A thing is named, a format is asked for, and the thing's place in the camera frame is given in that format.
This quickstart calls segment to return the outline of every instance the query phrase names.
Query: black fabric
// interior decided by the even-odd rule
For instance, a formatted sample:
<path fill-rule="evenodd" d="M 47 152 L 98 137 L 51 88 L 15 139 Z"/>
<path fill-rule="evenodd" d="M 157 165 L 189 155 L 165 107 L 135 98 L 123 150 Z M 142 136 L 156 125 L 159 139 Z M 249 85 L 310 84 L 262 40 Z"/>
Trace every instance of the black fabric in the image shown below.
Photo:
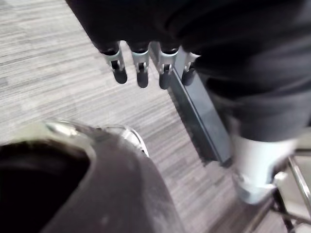
<path fill-rule="evenodd" d="M 199 53 L 216 105 L 258 141 L 296 137 L 311 113 L 310 0 L 67 0 L 94 45 L 157 40 Z"/>
<path fill-rule="evenodd" d="M 0 150 L 0 232 L 37 233 L 77 187 L 88 158 L 44 143 Z"/>
<path fill-rule="evenodd" d="M 183 233 L 153 162 L 119 136 L 96 141 L 87 174 L 41 233 Z"/>

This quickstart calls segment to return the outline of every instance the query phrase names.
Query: dark sleeve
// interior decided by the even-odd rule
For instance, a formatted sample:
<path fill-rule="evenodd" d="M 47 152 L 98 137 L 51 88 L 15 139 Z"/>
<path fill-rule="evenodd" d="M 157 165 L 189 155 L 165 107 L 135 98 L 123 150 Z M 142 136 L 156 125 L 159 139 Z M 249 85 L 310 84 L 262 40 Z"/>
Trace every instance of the dark sleeve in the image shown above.
<path fill-rule="evenodd" d="M 167 30 L 208 75 L 234 133 L 256 141 L 296 137 L 311 110 L 311 1 L 192 1 Z"/>

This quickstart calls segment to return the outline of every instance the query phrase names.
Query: robotic finger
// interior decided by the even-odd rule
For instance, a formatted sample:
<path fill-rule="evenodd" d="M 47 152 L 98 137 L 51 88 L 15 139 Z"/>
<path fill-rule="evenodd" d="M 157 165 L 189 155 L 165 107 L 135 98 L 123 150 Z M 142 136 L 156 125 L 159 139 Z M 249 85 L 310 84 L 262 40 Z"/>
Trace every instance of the robotic finger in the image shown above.
<path fill-rule="evenodd" d="M 170 86 L 171 73 L 178 54 L 178 46 L 160 45 L 157 70 L 159 72 L 159 85 L 166 90 Z"/>
<path fill-rule="evenodd" d="M 186 64 L 185 64 L 185 68 L 184 68 L 184 72 L 181 78 L 181 83 L 185 86 L 189 86 L 194 79 L 194 75 L 195 75 L 195 69 L 194 69 L 194 61 L 195 59 L 197 59 L 200 55 L 194 54 L 192 52 L 187 54 L 187 58 L 186 58 Z"/>
<path fill-rule="evenodd" d="M 112 47 L 107 48 L 101 53 L 110 66 L 116 81 L 120 84 L 126 83 L 127 74 L 119 42 L 113 43 Z"/>
<path fill-rule="evenodd" d="M 128 43 L 137 73 L 137 84 L 141 88 L 148 86 L 149 42 Z"/>

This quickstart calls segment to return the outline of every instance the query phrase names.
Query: gray carpet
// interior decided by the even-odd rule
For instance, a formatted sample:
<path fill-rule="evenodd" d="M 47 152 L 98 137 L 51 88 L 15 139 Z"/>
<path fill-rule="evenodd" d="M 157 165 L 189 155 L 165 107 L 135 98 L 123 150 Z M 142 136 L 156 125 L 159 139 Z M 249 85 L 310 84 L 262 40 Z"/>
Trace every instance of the gray carpet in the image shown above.
<path fill-rule="evenodd" d="M 140 89 L 122 43 L 129 81 L 117 84 L 63 0 L 0 0 L 0 140 L 46 118 L 127 124 L 146 141 L 189 233 L 242 233 L 257 209 L 237 200 L 230 169 L 203 167 L 167 91 Z M 283 233 L 273 214 L 256 232 Z"/>

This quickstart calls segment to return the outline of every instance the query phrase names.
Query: prosthetic hand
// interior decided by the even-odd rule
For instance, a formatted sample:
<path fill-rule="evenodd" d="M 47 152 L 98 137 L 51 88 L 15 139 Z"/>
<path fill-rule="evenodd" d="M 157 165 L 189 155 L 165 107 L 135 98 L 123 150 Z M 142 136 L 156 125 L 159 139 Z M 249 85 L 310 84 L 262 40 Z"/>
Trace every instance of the prosthetic hand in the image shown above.
<path fill-rule="evenodd" d="M 306 0 L 67 0 L 86 33 L 127 80 L 118 41 L 129 44 L 140 87 L 148 84 L 148 44 L 159 41 L 160 86 L 169 87 L 178 47 L 220 113 L 234 119 L 235 181 L 257 203 L 271 188 L 273 167 L 292 153 L 311 113 L 311 4 Z"/>

